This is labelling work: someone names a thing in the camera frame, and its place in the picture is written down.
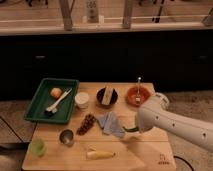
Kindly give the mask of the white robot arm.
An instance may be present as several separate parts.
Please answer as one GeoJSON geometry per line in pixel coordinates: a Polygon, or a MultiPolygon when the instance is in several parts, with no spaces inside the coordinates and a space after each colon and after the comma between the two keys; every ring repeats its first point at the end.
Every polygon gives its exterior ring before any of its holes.
{"type": "Polygon", "coordinates": [[[168,107],[169,99],[164,94],[151,95],[135,115],[139,131],[147,132],[158,127],[213,152],[213,123],[169,112],[168,107]]]}

